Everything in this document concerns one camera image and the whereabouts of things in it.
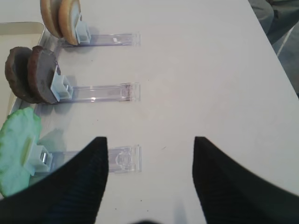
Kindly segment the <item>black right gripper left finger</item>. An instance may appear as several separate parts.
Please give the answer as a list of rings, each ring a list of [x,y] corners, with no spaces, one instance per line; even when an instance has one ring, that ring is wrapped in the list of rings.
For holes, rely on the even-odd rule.
[[[59,169],[0,202],[2,224],[93,224],[108,178],[105,137],[96,137]]]

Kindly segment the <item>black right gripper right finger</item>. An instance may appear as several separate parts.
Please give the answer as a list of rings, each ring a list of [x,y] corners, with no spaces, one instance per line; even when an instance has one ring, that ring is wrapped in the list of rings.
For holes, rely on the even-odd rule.
[[[260,178],[206,137],[195,137],[193,183],[208,224],[297,224],[299,197]]]

